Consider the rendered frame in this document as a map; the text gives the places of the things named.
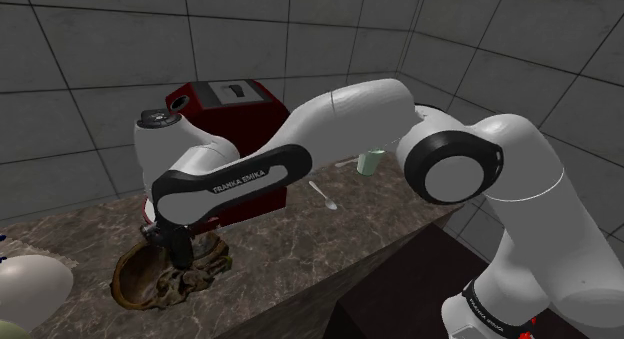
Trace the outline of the brown rugged bowl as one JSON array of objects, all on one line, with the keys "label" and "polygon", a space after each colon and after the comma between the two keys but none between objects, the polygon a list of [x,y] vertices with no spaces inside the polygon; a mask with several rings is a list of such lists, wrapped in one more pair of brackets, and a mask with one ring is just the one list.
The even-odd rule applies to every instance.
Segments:
[{"label": "brown rugged bowl", "polygon": [[192,239],[194,261],[180,270],[170,252],[146,241],[122,255],[116,265],[111,295],[129,310],[165,309],[209,288],[218,274],[231,269],[229,246],[217,234],[207,232]]}]

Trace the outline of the red coffee machine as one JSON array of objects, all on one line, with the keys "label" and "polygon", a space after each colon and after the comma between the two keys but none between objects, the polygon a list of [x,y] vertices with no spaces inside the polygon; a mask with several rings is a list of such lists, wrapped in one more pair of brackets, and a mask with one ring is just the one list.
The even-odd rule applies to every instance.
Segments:
[{"label": "red coffee machine", "polygon": [[143,217],[156,221],[152,184],[180,158],[205,153],[209,168],[248,156],[277,132],[287,108],[250,79],[189,82],[169,94],[164,109],[144,110],[134,127],[143,171]]}]

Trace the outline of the silver spoon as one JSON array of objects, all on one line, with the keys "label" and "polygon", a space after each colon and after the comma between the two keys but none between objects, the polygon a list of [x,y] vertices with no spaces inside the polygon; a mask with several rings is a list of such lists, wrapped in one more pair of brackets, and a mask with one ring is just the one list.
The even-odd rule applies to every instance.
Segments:
[{"label": "silver spoon", "polygon": [[337,204],[332,199],[330,199],[325,193],[323,193],[322,190],[318,187],[318,185],[315,182],[309,181],[309,185],[323,197],[325,206],[328,209],[330,210],[337,209]]}]

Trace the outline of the white rounded vessel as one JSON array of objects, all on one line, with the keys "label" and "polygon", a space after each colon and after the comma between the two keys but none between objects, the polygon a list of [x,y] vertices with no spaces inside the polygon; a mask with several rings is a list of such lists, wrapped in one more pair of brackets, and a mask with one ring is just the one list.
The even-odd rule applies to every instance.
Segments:
[{"label": "white rounded vessel", "polygon": [[22,255],[0,261],[0,320],[28,333],[65,302],[73,286],[71,270],[57,259]]}]

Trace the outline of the olive green round thing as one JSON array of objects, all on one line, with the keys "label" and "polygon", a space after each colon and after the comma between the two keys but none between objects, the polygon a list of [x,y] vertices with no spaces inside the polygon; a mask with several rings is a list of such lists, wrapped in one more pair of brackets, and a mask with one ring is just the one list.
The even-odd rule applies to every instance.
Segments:
[{"label": "olive green round thing", "polygon": [[32,339],[27,331],[12,322],[0,320],[0,339]]}]

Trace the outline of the pale green cup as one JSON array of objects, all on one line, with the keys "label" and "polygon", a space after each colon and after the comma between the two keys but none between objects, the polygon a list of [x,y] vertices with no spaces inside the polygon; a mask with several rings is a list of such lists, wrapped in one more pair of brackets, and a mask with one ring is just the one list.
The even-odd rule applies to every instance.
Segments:
[{"label": "pale green cup", "polygon": [[363,176],[372,176],[384,153],[384,150],[374,149],[360,154],[357,161],[357,172]]}]

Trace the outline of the dark robot stand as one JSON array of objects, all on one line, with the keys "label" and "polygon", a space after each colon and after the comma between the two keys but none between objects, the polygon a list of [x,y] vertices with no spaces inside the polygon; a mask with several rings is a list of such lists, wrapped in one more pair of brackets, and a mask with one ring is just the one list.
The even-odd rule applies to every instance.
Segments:
[{"label": "dark robot stand", "polygon": [[485,268],[438,226],[423,227],[339,298],[323,339],[448,339],[443,302]]}]

